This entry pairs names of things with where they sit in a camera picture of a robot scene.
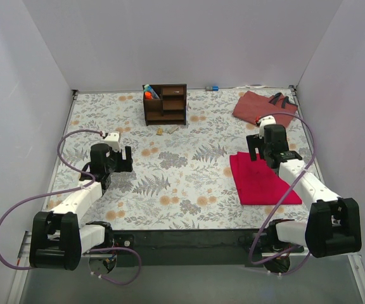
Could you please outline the beige eraser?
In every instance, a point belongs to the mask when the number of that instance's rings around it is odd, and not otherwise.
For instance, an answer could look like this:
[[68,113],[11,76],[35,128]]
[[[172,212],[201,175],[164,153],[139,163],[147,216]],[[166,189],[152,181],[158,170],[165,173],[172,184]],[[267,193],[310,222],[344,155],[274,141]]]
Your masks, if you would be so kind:
[[169,133],[169,134],[172,134],[172,133],[174,133],[177,129],[178,129],[179,127],[178,126],[171,126],[171,127],[169,127],[168,129],[167,129],[167,132]]

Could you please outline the orange black highlighter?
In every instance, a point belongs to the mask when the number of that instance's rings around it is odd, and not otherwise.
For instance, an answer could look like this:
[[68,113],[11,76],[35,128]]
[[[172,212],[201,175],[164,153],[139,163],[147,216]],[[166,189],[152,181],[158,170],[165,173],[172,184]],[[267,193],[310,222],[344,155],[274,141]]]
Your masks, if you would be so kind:
[[144,96],[145,96],[145,98],[146,98],[146,99],[153,99],[153,97],[152,97],[151,93],[150,93],[150,92],[148,92],[148,91],[146,91],[146,92],[144,93]]

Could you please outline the green highlighter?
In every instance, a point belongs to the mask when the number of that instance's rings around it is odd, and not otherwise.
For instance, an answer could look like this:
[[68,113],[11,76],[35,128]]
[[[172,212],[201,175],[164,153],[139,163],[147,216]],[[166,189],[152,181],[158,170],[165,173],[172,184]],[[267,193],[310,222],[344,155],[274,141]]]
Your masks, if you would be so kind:
[[151,93],[153,99],[159,99],[158,94],[152,88],[148,89],[148,91]]

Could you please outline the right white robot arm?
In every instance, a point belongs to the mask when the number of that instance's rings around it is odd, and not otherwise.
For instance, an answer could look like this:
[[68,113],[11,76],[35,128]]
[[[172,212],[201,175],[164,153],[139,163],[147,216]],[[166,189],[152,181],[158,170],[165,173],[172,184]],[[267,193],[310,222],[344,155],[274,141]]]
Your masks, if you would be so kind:
[[316,258],[361,250],[361,223],[357,201],[342,198],[308,171],[308,164],[289,149],[286,129],[272,116],[259,122],[259,133],[247,136],[251,160],[265,160],[266,165],[289,185],[280,197],[295,193],[309,209],[305,223],[295,220],[269,220],[261,231],[267,246],[282,251],[289,244],[308,248]]

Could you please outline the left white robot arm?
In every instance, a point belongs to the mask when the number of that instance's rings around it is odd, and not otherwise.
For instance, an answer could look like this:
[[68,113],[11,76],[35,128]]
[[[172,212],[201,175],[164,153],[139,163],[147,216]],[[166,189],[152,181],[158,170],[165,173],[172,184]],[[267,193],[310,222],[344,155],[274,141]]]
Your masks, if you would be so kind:
[[80,227],[80,220],[111,184],[111,175],[132,172],[132,149],[115,151],[105,143],[94,144],[90,162],[82,168],[80,189],[71,193],[48,212],[38,212],[32,225],[30,266],[33,268],[77,268],[83,253],[96,248],[110,252],[115,244],[107,222],[93,222]]

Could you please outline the brown wooden desk organizer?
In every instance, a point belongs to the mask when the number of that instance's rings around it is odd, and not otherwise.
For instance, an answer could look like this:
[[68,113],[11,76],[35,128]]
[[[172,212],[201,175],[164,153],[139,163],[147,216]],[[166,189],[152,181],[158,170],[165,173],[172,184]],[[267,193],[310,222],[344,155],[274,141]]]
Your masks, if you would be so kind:
[[143,109],[146,126],[186,125],[187,85],[149,84],[159,99],[146,99],[143,85]]

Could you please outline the blue grey glue stick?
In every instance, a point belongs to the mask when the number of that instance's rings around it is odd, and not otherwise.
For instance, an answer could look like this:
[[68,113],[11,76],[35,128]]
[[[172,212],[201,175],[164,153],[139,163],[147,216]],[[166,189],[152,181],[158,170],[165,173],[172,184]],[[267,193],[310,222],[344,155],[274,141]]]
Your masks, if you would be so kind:
[[206,91],[218,91],[219,87],[217,85],[209,85],[205,87]]

